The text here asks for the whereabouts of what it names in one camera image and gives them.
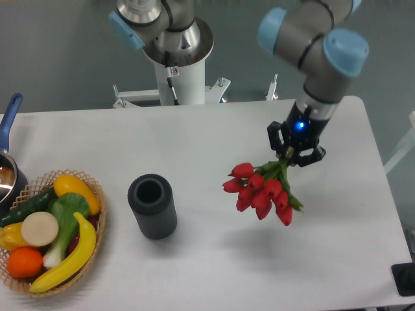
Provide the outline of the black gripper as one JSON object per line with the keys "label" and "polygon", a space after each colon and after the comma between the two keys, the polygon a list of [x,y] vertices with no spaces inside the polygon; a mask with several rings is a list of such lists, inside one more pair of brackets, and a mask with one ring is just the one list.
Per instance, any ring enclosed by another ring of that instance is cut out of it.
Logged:
{"label": "black gripper", "polygon": [[[296,103],[293,104],[286,121],[281,124],[273,121],[267,127],[270,148],[278,159],[285,159],[289,147],[295,149],[290,159],[290,166],[306,167],[321,161],[326,150],[318,145],[320,135],[329,119],[311,118],[311,108],[301,112]],[[311,151],[303,155],[304,150]]]}

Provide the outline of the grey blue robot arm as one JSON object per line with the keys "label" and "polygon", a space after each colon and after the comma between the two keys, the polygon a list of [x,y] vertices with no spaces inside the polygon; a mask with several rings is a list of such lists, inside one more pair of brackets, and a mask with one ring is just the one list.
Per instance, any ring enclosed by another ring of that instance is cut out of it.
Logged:
{"label": "grey blue robot arm", "polygon": [[[259,25],[259,44],[306,75],[287,119],[267,128],[271,149],[292,166],[323,159],[320,135],[368,57],[367,41],[340,28],[358,7],[358,1],[303,1],[293,13],[273,8]],[[208,101],[205,61],[214,39],[192,1],[118,1],[108,19],[126,46],[154,64],[162,105]]]}

